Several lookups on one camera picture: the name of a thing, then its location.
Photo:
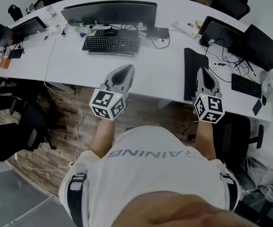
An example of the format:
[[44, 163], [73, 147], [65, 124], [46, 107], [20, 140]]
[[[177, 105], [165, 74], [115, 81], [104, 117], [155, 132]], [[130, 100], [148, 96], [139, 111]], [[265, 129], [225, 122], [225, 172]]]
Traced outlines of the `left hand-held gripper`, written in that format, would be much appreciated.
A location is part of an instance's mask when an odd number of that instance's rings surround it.
[[115, 120], [125, 109], [128, 91], [134, 78], [134, 66], [127, 64], [111, 71], [104, 84], [93, 92], [89, 106], [94, 115]]

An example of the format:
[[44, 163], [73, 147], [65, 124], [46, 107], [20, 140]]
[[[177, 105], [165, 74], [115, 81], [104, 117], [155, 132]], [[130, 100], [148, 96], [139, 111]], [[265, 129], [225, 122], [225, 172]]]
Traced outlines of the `black bottle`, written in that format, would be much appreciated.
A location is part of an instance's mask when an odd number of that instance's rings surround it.
[[23, 17], [21, 9], [14, 4], [10, 5], [10, 7], [8, 8], [8, 13], [13, 18], [14, 21], [18, 21]]

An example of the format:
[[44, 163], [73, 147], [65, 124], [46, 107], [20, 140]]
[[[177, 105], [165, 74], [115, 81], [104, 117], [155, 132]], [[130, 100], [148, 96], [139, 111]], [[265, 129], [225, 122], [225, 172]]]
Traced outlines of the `clear plastic bag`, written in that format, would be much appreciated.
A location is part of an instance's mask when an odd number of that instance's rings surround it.
[[240, 188], [241, 196], [262, 194], [273, 202], [273, 166], [264, 165], [254, 157], [244, 158], [239, 165], [232, 169]]

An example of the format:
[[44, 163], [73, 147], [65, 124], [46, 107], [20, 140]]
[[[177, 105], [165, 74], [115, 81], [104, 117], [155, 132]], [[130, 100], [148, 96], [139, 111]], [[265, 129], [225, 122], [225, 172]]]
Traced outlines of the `black desk pad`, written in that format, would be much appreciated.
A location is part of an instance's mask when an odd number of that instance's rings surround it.
[[[95, 36], [105, 36], [103, 34], [104, 29], [99, 29], [95, 32]], [[116, 36], [107, 36], [107, 37], [138, 37], [137, 30], [118, 30], [118, 34]]]

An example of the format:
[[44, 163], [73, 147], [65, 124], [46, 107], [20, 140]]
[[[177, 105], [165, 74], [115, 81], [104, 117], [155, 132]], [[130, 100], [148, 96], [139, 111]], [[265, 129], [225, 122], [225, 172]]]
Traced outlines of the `large black keyboard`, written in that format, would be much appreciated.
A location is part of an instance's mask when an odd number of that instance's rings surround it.
[[83, 51], [138, 53], [139, 37], [87, 36], [82, 46]]

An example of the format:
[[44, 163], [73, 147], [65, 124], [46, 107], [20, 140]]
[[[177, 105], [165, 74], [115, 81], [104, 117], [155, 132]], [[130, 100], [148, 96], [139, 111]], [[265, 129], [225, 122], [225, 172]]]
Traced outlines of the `pink desk mat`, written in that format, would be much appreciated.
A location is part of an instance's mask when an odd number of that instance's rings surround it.
[[199, 68], [208, 68], [208, 57], [191, 48], [184, 48], [184, 100], [192, 101], [197, 91], [197, 72]]

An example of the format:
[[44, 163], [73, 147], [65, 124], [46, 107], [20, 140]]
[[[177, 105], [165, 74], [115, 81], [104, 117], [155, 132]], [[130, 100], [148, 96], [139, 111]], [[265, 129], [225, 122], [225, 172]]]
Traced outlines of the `clear green plastic wrapper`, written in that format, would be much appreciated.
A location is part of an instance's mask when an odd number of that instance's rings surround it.
[[95, 31], [95, 29], [93, 28], [83, 27], [83, 26], [76, 26], [74, 30], [77, 33], [85, 33], [85, 34], [91, 34]]

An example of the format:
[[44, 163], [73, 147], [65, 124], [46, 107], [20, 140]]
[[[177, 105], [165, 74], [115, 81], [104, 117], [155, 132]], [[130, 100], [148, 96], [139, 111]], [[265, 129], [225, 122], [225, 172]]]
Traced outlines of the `person's left forearm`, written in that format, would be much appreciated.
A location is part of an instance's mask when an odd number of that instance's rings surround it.
[[103, 158], [111, 149], [114, 140], [115, 122], [102, 119], [98, 122], [96, 133], [90, 143], [89, 150], [99, 158]]

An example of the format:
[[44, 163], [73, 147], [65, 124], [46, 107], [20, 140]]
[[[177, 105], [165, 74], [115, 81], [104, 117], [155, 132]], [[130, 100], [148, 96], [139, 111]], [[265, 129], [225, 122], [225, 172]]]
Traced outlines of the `small black keyboard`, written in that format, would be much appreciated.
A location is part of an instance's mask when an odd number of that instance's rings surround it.
[[261, 85], [237, 74], [231, 74], [231, 89], [256, 98], [261, 98]]

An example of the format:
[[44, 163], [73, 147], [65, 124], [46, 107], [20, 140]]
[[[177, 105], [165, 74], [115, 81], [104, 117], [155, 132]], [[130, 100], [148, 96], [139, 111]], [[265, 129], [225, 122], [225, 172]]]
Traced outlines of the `white desk power strip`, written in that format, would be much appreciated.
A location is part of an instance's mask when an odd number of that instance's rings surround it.
[[176, 31], [185, 35], [188, 35], [192, 38], [195, 38], [198, 35], [197, 28], [192, 23], [179, 23], [178, 21], [170, 25], [172, 31]]

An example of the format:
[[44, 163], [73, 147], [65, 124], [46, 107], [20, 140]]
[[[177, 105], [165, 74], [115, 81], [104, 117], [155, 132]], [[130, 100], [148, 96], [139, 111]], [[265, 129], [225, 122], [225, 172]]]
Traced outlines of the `small white desk fan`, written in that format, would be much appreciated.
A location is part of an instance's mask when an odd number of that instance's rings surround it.
[[262, 95], [267, 101], [273, 102], [273, 74], [268, 73], [262, 82]]

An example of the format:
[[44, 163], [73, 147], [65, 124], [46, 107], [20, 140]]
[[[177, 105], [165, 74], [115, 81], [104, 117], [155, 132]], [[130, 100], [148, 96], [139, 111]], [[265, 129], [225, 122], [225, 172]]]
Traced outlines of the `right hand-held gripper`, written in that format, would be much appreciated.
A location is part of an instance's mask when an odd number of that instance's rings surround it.
[[225, 114], [219, 81], [206, 68], [197, 72], [194, 108], [199, 121], [217, 123]]

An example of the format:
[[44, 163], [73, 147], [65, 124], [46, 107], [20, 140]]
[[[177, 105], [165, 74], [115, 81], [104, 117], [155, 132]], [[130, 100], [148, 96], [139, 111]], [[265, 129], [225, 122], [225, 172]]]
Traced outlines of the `clear bottle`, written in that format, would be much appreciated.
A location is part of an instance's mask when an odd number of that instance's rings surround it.
[[46, 6], [46, 11], [50, 14], [51, 17], [57, 16], [57, 12], [54, 10], [52, 5]]

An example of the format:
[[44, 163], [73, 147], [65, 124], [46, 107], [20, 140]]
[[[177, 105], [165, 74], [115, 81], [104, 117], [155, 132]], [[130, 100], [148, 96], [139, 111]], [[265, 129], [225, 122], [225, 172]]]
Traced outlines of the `wide black monitor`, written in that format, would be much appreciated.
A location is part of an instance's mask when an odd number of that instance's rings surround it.
[[61, 11], [71, 26], [129, 25], [142, 23], [149, 38], [168, 39], [167, 28], [155, 27], [157, 3], [134, 0], [108, 0], [64, 7]]

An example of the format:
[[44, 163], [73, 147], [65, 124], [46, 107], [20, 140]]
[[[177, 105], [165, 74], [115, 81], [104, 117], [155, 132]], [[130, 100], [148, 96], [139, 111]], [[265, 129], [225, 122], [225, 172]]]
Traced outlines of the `white t-shirt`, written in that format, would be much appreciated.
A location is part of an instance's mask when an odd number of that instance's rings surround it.
[[82, 220], [86, 227], [111, 227], [134, 198], [152, 192], [194, 194], [233, 210], [238, 187], [218, 159], [209, 161], [162, 127], [141, 126], [117, 137], [99, 158], [84, 151], [64, 177], [59, 198], [66, 210], [68, 187], [82, 181]]

